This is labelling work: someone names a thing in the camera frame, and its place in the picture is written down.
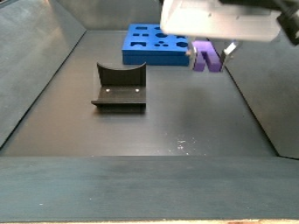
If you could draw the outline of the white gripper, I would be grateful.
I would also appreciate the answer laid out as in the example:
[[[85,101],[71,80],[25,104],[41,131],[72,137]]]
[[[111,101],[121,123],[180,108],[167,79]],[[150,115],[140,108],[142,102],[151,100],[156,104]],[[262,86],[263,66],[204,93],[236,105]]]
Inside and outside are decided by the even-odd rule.
[[[280,31],[274,10],[224,4],[219,0],[163,0],[160,27],[166,34],[270,42]],[[224,68],[238,50],[232,41],[220,53]],[[188,43],[186,56],[194,69],[196,52]]]

